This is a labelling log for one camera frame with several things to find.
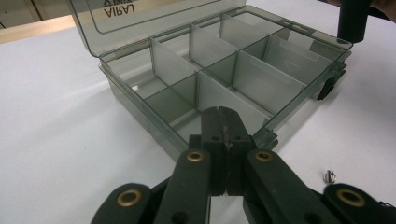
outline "white surface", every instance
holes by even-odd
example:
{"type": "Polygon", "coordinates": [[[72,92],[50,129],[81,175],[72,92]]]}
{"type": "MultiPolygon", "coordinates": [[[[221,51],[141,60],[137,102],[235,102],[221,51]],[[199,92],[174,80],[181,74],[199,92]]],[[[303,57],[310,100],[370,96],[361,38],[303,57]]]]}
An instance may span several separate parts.
{"type": "MultiPolygon", "coordinates": [[[[338,8],[248,1],[336,35],[338,8]]],[[[308,187],[338,181],[396,204],[396,25],[370,18],[334,92],[276,151],[308,187]]],[[[149,187],[174,163],[115,99],[76,29],[0,46],[0,223],[89,223],[116,187],[149,187]]],[[[215,199],[212,223],[246,223],[240,199],[215,199]]]]}

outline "white table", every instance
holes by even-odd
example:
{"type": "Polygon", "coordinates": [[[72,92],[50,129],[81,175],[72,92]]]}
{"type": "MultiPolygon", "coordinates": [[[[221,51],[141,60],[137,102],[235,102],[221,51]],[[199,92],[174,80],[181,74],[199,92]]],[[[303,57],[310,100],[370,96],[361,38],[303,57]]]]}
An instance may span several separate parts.
{"type": "MultiPolygon", "coordinates": [[[[248,4],[336,35],[338,8],[315,0],[248,4]]],[[[396,25],[369,18],[345,77],[276,152],[322,192],[338,183],[396,204],[396,25]]],[[[174,162],[113,96],[76,28],[0,45],[0,222],[89,223],[118,186],[149,187],[174,162]]],[[[212,223],[247,223],[240,198],[212,223]]]]}

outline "plastic organizer box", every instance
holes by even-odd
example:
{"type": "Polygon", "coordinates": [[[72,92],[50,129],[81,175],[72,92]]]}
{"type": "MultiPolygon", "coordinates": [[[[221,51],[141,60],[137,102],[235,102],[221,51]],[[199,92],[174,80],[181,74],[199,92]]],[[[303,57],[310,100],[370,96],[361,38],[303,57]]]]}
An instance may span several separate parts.
{"type": "Polygon", "coordinates": [[[258,147],[272,149],[285,120],[345,73],[352,47],[245,1],[142,11],[135,1],[97,2],[71,0],[84,44],[115,96],[174,160],[212,106],[237,111],[258,147]],[[131,5],[132,21],[114,19],[131,5]]]}

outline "screw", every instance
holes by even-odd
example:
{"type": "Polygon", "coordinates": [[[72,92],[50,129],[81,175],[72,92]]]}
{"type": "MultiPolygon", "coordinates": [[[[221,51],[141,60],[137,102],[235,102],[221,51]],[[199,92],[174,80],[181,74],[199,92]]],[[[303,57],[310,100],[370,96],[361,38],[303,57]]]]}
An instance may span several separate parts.
{"type": "Polygon", "coordinates": [[[331,170],[328,170],[326,175],[323,176],[323,181],[326,184],[329,184],[329,185],[333,184],[335,182],[335,180],[337,180],[337,176],[331,170]]]}

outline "box lid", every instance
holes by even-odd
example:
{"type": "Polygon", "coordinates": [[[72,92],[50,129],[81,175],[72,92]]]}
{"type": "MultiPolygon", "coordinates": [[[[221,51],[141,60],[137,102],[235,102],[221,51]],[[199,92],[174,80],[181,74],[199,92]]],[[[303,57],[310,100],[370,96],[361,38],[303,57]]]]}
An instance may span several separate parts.
{"type": "Polygon", "coordinates": [[[85,48],[94,57],[221,11],[246,0],[70,0],[85,48]]]}

